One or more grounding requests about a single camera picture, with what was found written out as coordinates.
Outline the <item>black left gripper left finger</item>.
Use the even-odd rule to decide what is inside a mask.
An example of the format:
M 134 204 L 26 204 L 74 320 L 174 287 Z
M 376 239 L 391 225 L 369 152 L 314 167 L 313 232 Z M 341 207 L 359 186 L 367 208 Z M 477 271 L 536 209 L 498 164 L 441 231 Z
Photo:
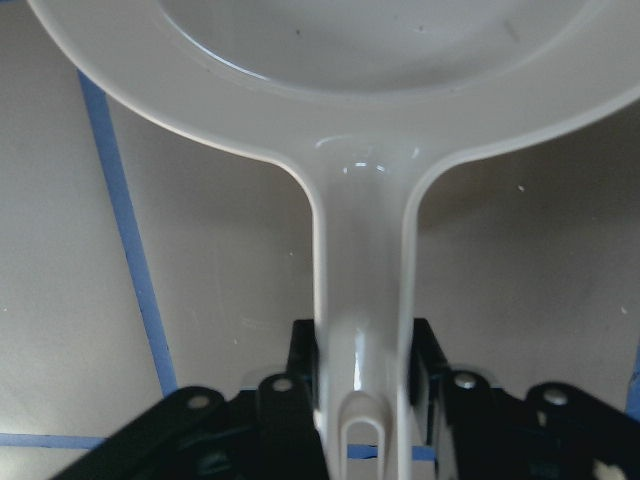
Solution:
M 314 423 L 318 348 L 294 322 L 286 367 L 233 399 L 189 386 L 57 473 L 59 479 L 326 479 Z

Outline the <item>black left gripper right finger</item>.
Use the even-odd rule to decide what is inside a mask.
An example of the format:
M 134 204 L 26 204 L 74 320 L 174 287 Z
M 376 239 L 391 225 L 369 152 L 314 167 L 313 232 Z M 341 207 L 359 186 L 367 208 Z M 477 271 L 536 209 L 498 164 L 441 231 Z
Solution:
M 639 423 L 570 384 L 518 399 L 480 373 L 452 366 L 417 319 L 410 404 L 439 479 L 636 479 Z

